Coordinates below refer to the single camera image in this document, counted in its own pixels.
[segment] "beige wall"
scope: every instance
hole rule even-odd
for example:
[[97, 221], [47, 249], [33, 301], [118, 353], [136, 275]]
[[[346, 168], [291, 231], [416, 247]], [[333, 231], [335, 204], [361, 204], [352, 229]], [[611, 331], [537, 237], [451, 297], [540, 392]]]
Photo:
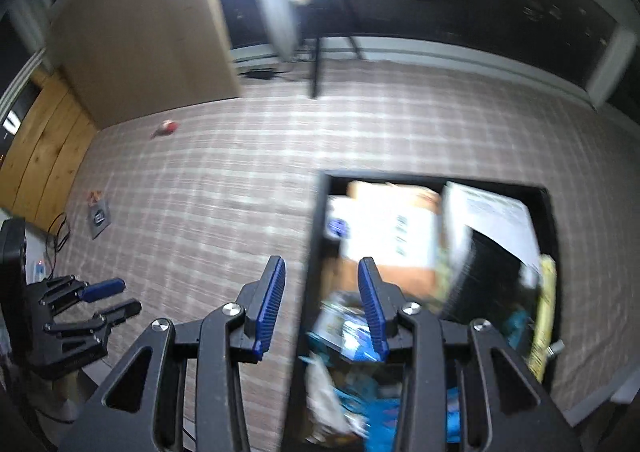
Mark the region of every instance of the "beige wall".
[[47, 49], [98, 127], [239, 95], [219, 0], [64, 0]]

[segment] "cable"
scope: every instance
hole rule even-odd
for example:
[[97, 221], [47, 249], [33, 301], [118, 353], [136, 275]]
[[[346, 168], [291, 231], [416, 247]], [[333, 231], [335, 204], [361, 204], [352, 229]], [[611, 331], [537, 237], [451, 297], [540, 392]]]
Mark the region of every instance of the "cable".
[[36, 412], [39, 412], [45, 418], [50, 419], [51, 421], [55, 421], [56, 423], [62, 423], [63, 425], [73, 425], [76, 422], [75, 419], [60, 419], [60, 418], [56, 418], [55, 416], [51, 416], [50, 414], [47, 414], [46, 412], [44, 412], [38, 406], [33, 405], [33, 403], [31, 403], [31, 406], [33, 407], [33, 410], [35, 410]]
[[[259, 80], [271, 80], [274, 77], [282, 76], [283, 74], [290, 73], [295, 67], [297, 62], [301, 62], [301, 60], [287, 60], [283, 62], [279, 62], [275, 67], [264, 67], [264, 68], [251, 68], [250, 70], [243, 71], [239, 73], [240, 76], [247, 78], [254, 78]], [[288, 70], [276, 70], [277, 66], [280, 64], [290, 64], [290, 68]]]
[[[58, 221], [58, 219], [60, 219], [61, 217], [62, 217], [62, 221], [60, 222], [60, 226], [58, 227], [56, 234], [51, 235], [51, 229], [56, 224], [56, 221]], [[64, 234], [62, 238], [60, 238], [60, 234], [63, 230], [63, 227], [65, 226], [66, 226], [66, 234]], [[70, 235], [71, 235], [71, 228], [69, 227], [69, 223], [66, 221], [66, 212], [61, 212], [51, 222], [51, 225], [49, 225], [49, 230], [47, 230], [47, 235], [44, 240], [44, 252], [45, 252], [45, 255], [47, 256], [47, 261], [49, 261], [49, 268], [51, 270], [51, 272], [49, 273], [49, 276], [47, 277], [48, 281], [53, 278], [53, 273], [54, 273], [54, 270], [56, 269], [56, 261], [58, 260], [58, 252], [62, 250], [62, 248], [65, 246]], [[52, 243], [53, 243], [51, 246], [49, 246], [50, 237], [52, 238]], [[53, 262], [51, 262], [51, 256], [49, 255], [50, 247], [53, 249]]]

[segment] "metal screw head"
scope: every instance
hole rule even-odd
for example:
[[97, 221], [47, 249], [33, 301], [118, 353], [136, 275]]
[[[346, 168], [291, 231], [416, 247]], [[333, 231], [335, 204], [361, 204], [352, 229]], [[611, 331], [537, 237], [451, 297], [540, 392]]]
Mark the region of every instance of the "metal screw head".
[[223, 305], [222, 313], [225, 315], [229, 315], [229, 317], [234, 317], [238, 313], [242, 311], [242, 306], [236, 304], [235, 302], [229, 302], [228, 304]]
[[402, 306], [402, 312], [406, 315], [417, 315], [421, 309], [420, 304], [417, 302], [407, 302]]
[[562, 353], [562, 351], [564, 351], [564, 342], [558, 340], [546, 348], [546, 357], [549, 359], [554, 358]]
[[476, 331], [486, 331], [491, 327], [491, 322], [484, 318], [476, 318], [473, 324]]
[[153, 331], [167, 331], [170, 323], [166, 318], [157, 318], [151, 323], [151, 329]]

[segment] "cardboard box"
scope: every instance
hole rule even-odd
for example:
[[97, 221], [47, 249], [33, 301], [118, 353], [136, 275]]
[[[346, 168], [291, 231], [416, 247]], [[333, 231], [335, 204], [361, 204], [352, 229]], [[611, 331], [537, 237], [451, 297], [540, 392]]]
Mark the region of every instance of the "cardboard box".
[[436, 287], [440, 196], [426, 187], [352, 181], [348, 237], [340, 245], [339, 289], [357, 291], [358, 262], [373, 257], [382, 279], [424, 298]]
[[338, 258], [325, 257], [322, 260], [322, 272], [320, 275], [320, 299], [325, 301], [329, 295], [340, 289]]

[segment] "white paper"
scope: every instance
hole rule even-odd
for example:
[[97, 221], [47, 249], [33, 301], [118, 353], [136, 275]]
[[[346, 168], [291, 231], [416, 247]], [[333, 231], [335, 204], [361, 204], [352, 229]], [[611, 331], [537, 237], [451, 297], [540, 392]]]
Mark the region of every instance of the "white paper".
[[378, 265], [434, 269], [437, 216], [432, 211], [376, 201], [353, 201], [349, 236], [340, 255], [352, 261], [373, 257]]
[[521, 201], [449, 182], [443, 213], [452, 269], [465, 258], [473, 229], [540, 272], [538, 240], [529, 209]]

